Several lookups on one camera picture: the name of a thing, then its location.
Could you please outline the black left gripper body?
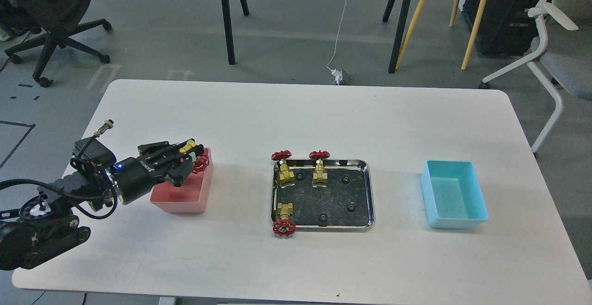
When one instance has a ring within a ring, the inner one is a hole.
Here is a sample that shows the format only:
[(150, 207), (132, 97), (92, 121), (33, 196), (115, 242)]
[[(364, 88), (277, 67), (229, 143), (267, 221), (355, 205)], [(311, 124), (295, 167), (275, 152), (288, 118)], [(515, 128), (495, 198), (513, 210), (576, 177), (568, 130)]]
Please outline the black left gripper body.
[(193, 170), (192, 158), (175, 151), (176, 144), (159, 141), (140, 145), (137, 158), (127, 158), (111, 167), (116, 193), (122, 204), (137, 200), (164, 182), (180, 187)]

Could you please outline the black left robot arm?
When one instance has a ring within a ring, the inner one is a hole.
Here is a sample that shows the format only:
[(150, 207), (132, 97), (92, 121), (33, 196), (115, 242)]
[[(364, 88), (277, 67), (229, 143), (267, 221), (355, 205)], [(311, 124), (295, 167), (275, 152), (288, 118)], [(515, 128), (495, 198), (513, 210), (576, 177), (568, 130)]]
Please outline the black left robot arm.
[(76, 141), (70, 166), (74, 173), (43, 183), (33, 179), (9, 179), (1, 189), (37, 185), (38, 195), (21, 208), (1, 212), (0, 265), (4, 271), (32, 269), (86, 242), (91, 230), (80, 226), (76, 208), (92, 219), (105, 219), (81, 208), (88, 202), (97, 212), (129, 204), (154, 186), (169, 182), (180, 187), (191, 174), (205, 170), (209, 158), (203, 145), (193, 139), (140, 145), (139, 156), (121, 161), (98, 137), (113, 127), (106, 120), (92, 136)]

